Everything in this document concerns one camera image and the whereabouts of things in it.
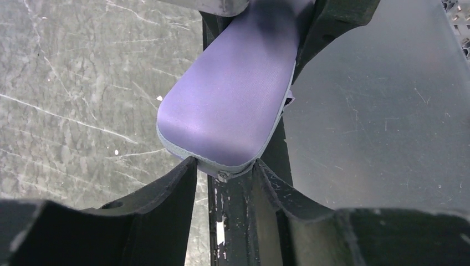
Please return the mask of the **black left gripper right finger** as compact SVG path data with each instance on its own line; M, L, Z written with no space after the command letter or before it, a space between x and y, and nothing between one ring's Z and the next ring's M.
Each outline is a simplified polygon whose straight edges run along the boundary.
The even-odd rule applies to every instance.
M469 213L319 204L253 167L261 265L468 265Z

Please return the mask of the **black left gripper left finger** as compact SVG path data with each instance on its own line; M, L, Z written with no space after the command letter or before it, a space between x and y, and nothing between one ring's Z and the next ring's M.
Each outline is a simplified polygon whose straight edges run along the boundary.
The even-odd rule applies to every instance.
M100 208L1 200L2 265L184 265L197 162Z

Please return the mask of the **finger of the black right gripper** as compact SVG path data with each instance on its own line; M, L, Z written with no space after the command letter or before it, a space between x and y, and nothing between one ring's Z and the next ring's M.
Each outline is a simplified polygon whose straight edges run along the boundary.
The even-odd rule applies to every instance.
M297 15L299 47L293 80L326 46L344 33L367 25L380 0L308 1Z
M241 14L249 5L249 0L160 0L176 6L194 9L221 17L234 17Z

